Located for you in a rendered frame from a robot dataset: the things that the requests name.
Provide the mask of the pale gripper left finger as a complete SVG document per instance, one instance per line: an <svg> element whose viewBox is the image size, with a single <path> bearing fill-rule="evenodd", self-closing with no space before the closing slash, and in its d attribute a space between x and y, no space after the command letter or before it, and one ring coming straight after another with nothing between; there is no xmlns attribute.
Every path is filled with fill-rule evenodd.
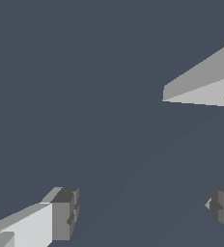
<svg viewBox="0 0 224 247"><path fill-rule="evenodd" d="M40 203L0 220L0 247L48 247L53 240L70 240L78 198L78 188L54 187Z"/></svg>

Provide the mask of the light grey flat platform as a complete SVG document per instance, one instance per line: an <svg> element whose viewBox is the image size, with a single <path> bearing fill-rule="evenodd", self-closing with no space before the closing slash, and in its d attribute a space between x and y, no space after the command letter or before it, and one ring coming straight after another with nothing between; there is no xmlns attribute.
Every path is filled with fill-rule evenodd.
<svg viewBox="0 0 224 247"><path fill-rule="evenodd" d="M162 100L224 106L224 47L165 85Z"/></svg>

